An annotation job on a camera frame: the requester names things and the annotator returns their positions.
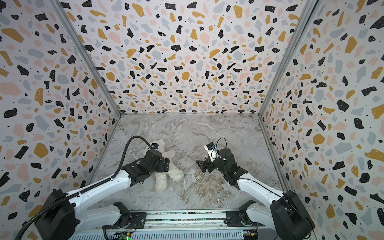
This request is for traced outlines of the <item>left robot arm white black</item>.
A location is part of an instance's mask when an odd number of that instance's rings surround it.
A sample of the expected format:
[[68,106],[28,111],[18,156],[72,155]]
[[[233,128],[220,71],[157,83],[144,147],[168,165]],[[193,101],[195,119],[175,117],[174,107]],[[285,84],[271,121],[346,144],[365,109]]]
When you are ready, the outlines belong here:
[[121,202],[94,210],[89,208],[116,192],[169,169],[168,158],[158,150],[148,150],[143,158],[122,166],[117,174],[78,190],[67,193],[58,190],[50,194],[43,206],[46,212],[38,217],[35,226],[44,240],[68,240],[75,234],[101,226],[118,229],[138,227],[131,211]]

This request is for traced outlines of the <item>white plush teddy bear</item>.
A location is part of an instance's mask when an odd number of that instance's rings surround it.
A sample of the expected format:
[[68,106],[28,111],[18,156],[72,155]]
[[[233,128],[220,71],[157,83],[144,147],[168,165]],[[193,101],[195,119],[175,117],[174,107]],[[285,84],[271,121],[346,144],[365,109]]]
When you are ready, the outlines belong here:
[[176,156],[176,152],[172,149],[166,151],[166,142],[164,140],[151,142],[151,147],[158,150],[165,159],[169,160],[169,170],[167,172],[155,173],[155,191],[163,192],[168,187],[168,178],[174,182],[178,182],[183,179],[184,172],[173,163],[172,160]]

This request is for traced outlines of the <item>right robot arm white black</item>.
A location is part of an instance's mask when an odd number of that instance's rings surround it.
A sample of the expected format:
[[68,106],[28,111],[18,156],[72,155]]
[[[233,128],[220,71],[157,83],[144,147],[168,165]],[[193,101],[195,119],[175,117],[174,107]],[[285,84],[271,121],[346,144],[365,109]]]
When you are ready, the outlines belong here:
[[237,211],[227,211],[225,224],[229,227],[266,226],[276,231],[282,240],[306,240],[315,228],[312,218],[293,191],[274,189],[240,167],[228,148],[217,150],[213,143],[205,146],[208,155],[197,165],[203,173],[214,170],[223,174],[225,181],[253,197]]

